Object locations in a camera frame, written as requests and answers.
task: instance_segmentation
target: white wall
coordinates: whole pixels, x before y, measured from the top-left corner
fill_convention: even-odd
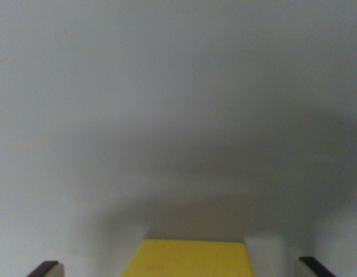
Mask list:
[[[357,3],[0,2],[0,276],[150,227],[357,276]]]

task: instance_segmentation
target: white surface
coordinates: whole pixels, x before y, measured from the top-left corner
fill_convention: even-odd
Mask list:
[[[151,226],[357,276],[354,194],[357,3],[0,2],[0,277]]]

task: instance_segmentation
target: black edge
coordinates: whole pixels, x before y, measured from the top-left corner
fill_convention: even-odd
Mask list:
[[[35,270],[33,270],[27,277],[43,277],[54,266],[59,264],[58,261],[44,261]]]
[[[306,264],[318,277],[336,277],[314,257],[300,257],[299,260]]]

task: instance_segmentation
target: yellow surface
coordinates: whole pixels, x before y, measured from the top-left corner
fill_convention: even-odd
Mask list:
[[[251,277],[244,244],[146,239],[122,277]]]

